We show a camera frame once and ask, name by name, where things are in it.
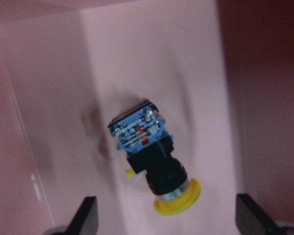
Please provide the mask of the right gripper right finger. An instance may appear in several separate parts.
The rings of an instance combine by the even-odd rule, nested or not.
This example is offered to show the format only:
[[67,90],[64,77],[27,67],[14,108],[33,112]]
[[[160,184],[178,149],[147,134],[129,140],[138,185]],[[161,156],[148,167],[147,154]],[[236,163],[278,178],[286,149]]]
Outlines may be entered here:
[[248,195],[236,195],[235,223],[241,235],[279,235],[279,227]]

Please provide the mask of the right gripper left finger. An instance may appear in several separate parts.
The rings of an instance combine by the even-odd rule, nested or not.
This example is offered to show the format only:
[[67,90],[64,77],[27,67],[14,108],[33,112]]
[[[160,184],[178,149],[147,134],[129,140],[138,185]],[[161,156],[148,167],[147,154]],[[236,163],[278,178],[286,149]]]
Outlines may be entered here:
[[96,235],[98,232],[98,203],[96,196],[85,197],[67,227],[66,235]]

